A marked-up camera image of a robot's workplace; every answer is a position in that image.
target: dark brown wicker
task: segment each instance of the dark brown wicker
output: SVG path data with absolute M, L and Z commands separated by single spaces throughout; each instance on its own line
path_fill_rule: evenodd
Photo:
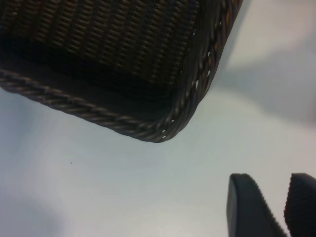
M 0 86 L 163 142 L 207 93 L 242 0 L 6 0 Z

